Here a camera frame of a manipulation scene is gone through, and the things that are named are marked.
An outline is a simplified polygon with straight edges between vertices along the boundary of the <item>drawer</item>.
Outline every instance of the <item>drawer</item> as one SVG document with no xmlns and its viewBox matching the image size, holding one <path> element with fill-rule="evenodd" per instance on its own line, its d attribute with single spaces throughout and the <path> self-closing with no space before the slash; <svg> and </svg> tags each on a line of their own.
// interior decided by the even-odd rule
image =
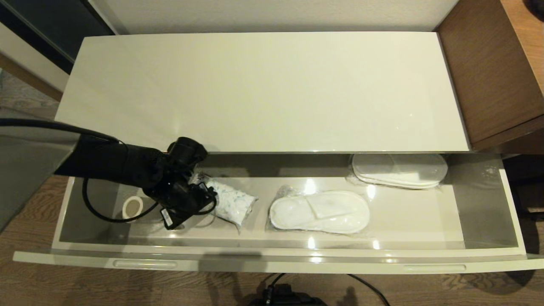
<svg viewBox="0 0 544 306">
<path fill-rule="evenodd" d="M 163 228 L 159 210 L 112 224 L 85 207 L 81 179 L 66 189 L 52 248 L 16 252 L 14 260 L 88 267 L 183 271 L 298 273 L 474 273 L 531 270 L 544 259 L 527 254 L 498 155 L 452 154 L 437 188 L 409 191 L 354 184 L 345 154 L 211 155 L 200 170 L 259 197 L 243 228 L 195 216 L 183 229 Z M 278 231 L 268 210 L 282 186 L 349 190 L 366 198 L 370 222 L 359 234 Z M 135 187 L 91 180 L 89 198 L 119 218 Z M 144 205 L 151 205 L 144 198 Z"/>
</svg>

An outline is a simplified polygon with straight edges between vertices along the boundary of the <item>drawer handle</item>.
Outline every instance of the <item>drawer handle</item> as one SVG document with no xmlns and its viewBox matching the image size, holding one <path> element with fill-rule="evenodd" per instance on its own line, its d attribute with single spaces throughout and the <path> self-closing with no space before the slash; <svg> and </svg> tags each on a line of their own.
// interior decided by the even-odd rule
<svg viewBox="0 0 544 306">
<path fill-rule="evenodd" d="M 159 260 L 114 260 L 113 266 L 125 269 L 167 270 L 177 267 L 175 261 Z"/>
<path fill-rule="evenodd" d="M 453 273 L 467 270 L 465 265 L 405 265 L 404 271 L 409 273 Z"/>
</svg>

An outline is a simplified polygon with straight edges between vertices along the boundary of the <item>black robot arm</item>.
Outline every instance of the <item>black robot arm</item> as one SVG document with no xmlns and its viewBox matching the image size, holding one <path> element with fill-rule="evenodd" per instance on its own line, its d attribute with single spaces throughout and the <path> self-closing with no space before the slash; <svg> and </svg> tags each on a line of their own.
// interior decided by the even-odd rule
<svg viewBox="0 0 544 306">
<path fill-rule="evenodd" d="M 96 212 L 87 197 L 87 179 L 101 179 L 140 187 L 164 207 L 164 225 L 174 229 L 193 215 L 209 213 L 215 207 L 216 193 L 204 184 L 190 184 L 194 167 L 207 156 L 204 147 L 187 137 L 172 143 L 167 153 L 157 149 L 121 144 L 91 135 L 81 135 L 75 150 L 55 174 L 85 178 L 83 200 L 98 218 L 111 219 Z M 202 211 L 213 203 L 211 209 Z"/>
</svg>

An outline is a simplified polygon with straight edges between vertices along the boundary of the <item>white slipper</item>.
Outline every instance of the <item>white slipper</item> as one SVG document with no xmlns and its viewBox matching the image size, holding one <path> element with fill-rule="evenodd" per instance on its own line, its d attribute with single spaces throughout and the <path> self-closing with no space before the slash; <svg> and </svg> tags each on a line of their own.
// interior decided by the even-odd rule
<svg viewBox="0 0 544 306">
<path fill-rule="evenodd" d="M 440 154 L 356 154 L 351 164 L 362 181 L 410 189 L 436 187 L 448 172 Z"/>
<path fill-rule="evenodd" d="M 352 234 L 368 225 L 370 210 L 356 193 L 327 191 L 275 200 L 270 221 L 278 229 Z"/>
</svg>

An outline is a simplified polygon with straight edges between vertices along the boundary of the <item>roll of tape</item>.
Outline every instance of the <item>roll of tape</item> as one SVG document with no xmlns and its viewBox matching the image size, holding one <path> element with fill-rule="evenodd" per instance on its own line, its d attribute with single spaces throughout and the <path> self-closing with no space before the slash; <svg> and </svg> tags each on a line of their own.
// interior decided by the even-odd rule
<svg viewBox="0 0 544 306">
<path fill-rule="evenodd" d="M 133 205 L 131 202 L 137 202 L 138 209 L 136 213 L 131 213 L 129 215 L 127 212 L 127 208 L 129 205 Z M 137 197 L 136 195 L 133 195 L 132 197 L 126 199 L 125 202 L 123 203 L 123 219 L 129 219 L 129 218 L 135 217 L 141 214 L 142 210 L 144 210 L 144 201 L 142 201 L 141 197 Z"/>
</svg>

